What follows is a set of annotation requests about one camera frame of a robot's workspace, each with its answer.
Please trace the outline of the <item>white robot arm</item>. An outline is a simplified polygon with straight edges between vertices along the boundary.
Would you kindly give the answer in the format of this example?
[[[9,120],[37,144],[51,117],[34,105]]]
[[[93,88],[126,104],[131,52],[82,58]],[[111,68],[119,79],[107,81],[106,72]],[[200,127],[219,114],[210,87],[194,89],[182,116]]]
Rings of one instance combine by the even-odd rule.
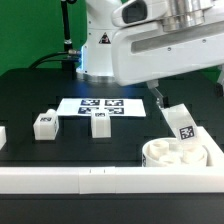
[[[224,96],[224,0],[85,0],[87,40],[78,75],[122,86],[145,82],[162,108],[159,80],[213,66]]]

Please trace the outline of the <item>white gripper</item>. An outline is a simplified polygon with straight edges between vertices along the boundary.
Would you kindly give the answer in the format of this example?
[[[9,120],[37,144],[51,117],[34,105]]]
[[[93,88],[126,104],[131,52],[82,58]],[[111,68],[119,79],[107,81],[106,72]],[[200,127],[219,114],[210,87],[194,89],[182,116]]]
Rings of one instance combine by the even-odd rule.
[[[160,78],[219,66],[224,97],[224,0],[129,0],[111,15],[112,67],[125,86],[147,82],[160,109]]]

